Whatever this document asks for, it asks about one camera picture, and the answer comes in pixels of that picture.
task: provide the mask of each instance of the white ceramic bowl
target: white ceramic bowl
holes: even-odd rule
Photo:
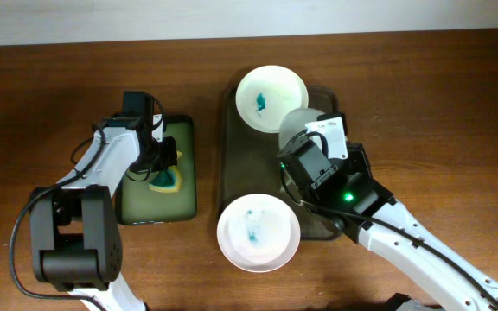
[[[249,126],[265,133],[278,133],[290,111],[307,108],[309,94],[301,78],[290,69],[263,66],[241,80],[235,102],[239,115]]]
[[[295,255],[301,229],[295,213],[282,200],[249,194],[221,214],[216,230],[220,250],[235,266],[269,272]]]

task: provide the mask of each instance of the wooden surface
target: wooden surface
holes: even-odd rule
[[[89,124],[124,90],[155,94],[195,121],[199,212],[193,221],[120,228],[122,272],[152,309],[303,309],[431,302],[409,278],[347,238],[304,242],[282,269],[232,266],[216,242],[221,94],[248,70],[289,67],[342,100],[349,137],[378,181],[450,247],[498,280],[498,30],[139,41],[0,48],[0,310],[80,310],[12,284],[11,227],[30,191],[64,176]],[[33,290],[29,224],[17,268]]]

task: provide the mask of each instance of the brown tray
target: brown tray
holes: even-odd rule
[[[309,108],[338,111],[334,92],[322,86],[309,86]],[[219,217],[226,206],[246,194],[270,194],[288,204],[301,226],[301,239],[333,240],[341,236],[338,228],[327,219],[295,204],[279,182],[276,160],[278,134],[254,130],[239,116],[233,88],[226,92],[222,121],[222,167],[219,190]]]

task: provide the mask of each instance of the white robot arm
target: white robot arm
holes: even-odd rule
[[[161,115],[154,115],[155,103]],[[11,277],[25,295],[81,300],[90,310],[148,310],[120,273],[122,243],[112,196],[128,169],[147,179],[151,171],[177,164],[174,138],[163,138],[163,114],[149,94],[125,92],[122,111],[95,127],[92,145],[76,167],[53,186],[35,189],[10,240]],[[37,294],[18,280],[16,233],[27,213],[35,278],[69,295]],[[73,220],[85,223],[82,232],[61,233]]]
[[[372,178],[362,145],[346,141],[344,118],[340,112],[320,116],[278,152],[302,202],[394,264],[445,309],[498,310],[498,282],[429,233]]]

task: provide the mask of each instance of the sponge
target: sponge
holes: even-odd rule
[[[182,177],[176,166],[159,171],[149,183],[149,189],[161,193],[174,193],[180,190]]]

